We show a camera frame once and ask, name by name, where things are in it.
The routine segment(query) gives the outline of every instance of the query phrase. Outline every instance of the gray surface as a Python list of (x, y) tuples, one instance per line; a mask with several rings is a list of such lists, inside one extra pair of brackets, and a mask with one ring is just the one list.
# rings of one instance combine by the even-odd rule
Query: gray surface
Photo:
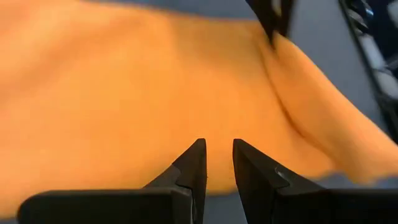
[[(254, 17), (244, 0), (133, 1), (206, 16)], [(386, 130), (337, 0), (298, 0), (291, 37), (358, 109)], [(342, 175), (325, 178), (319, 183), (325, 187), (355, 187)], [(398, 180), (383, 180), (379, 186), (397, 187)], [(205, 223), (246, 223), (239, 195), (208, 197)]]

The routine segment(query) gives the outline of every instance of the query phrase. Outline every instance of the black metal tool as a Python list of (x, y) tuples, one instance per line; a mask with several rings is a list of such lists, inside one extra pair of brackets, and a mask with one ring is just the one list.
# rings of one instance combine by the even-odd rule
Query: black metal tool
[(254, 223), (398, 223), (398, 190), (324, 189), (235, 139), (236, 185)]
[[(296, 0), (246, 0), (260, 20), (270, 44), (273, 46), (274, 32), (287, 35)], [(275, 11), (273, 2), (279, 2), (280, 13)]]
[(202, 224), (206, 180), (206, 142), (198, 139), (143, 189), (49, 191), (27, 199), (17, 219), (19, 224)]

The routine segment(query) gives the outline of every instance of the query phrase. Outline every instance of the orange cloth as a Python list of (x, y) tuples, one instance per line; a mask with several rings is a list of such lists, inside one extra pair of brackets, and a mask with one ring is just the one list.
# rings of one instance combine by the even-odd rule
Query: orange cloth
[(2, 1), (0, 218), (44, 190), (142, 187), (197, 138), (210, 193), (235, 189), (234, 138), (309, 178), (396, 175), (397, 146), (276, 41), (255, 21)]

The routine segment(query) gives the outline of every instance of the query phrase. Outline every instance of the black object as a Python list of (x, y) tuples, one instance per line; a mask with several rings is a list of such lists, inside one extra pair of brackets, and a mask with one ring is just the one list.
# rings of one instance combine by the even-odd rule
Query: black object
[(274, 45), (274, 32), (286, 36), (289, 30), (292, 10), (296, 0), (274, 0), (280, 2), (280, 15), (275, 12), (273, 0), (246, 0), (266, 34), (271, 45)]
[[(398, 38), (398, 29), (394, 29), (392, 27), (392, 21), (386, 20), (388, 15), (386, 14), (387, 10), (385, 9), (387, 7), (387, 3), (392, 1), (339, 0), (339, 2), (344, 17), (349, 25), (351, 35), (353, 36), (355, 44), (358, 47), (361, 59), (364, 62), (366, 73), (368, 74), (368, 77), (372, 83), (374, 96), (381, 109), (383, 118), (386, 121), (389, 135), (392, 140), (398, 143), (398, 99), (389, 96), (387, 94), (389, 90), (381, 86), (376, 78), (377, 70), (390, 70), (396, 78), (398, 74), (398, 69), (394, 66), (395, 57), (391, 57), (392, 51), (396, 51), (396, 55), (398, 55), (398, 42), (393, 38), (395, 36)], [(361, 41), (359, 40), (361, 34), (357, 32), (357, 29), (361, 30), (362, 32), (364, 29), (362, 26), (357, 26), (358, 21), (349, 14), (349, 11), (354, 11), (363, 18), (363, 21), (368, 29), (366, 33), (374, 37), (384, 59), (386, 59), (387, 63), (385, 68), (372, 68), (371, 58), (367, 56)]]
[(19, 224), (201, 224), (206, 192), (206, 142), (198, 139), (140, 190), (50, 191), (27, 199)]
[(398, 223), (398, 190), (324, 189), (241, 139), (233, 162), (249, 224)]

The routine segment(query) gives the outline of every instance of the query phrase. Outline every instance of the microfiber towel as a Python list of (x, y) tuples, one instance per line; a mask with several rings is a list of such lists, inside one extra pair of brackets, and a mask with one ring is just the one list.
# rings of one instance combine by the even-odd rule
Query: microfiber towel
[(46, 190), (143, 187), (197, 138), (211, 194), (236, 189), (234, 138), (314, 180), (396, 175), (397, 146), (291, 41), (274, 42), (257, 21), (2, 1), (0, 218)]

